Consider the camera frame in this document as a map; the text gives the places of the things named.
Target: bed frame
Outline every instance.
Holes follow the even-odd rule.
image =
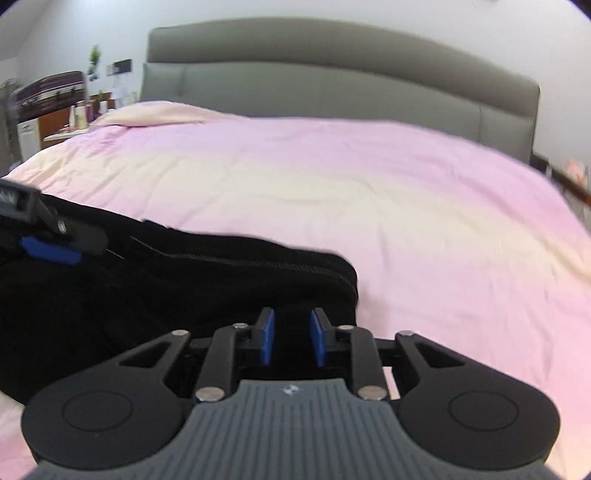
[[[540,88],[414,35],[311,18],[244,18],[150,33],[142,100],[247,116],[389,119],[529,163]]]

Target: blue clip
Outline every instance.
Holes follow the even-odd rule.
[[[21,247],[30,257],[64,265],[76,265],[82,260],[82,254],[77,250],[71,250],[57,245],[41,242],[33,236],[21,238]]]

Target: pink duvet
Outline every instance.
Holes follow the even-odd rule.
[[[11,180],[190,232],[337,252],[358,323],[415,330],[548,394],[548,466],[591,470],[591,240],[548,181],[500,153],[391,122],[246,119],[167,102],[110,114]],[[23,473],[14,422],[0,478]]]

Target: white cabinet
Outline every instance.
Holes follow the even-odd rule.
[[[38,118],[18,124],[18,142],[21,145],[23,161],[27,161],[34,154],[41,151]]]

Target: gray rubber grip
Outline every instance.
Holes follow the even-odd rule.
[[[102,472],[41,465],[28,480],[558,480],[542,461],[503,472],[450,465],[406,435],[385,402],[342,379],[242,381],[234,396],[196,406],[156,455]]]

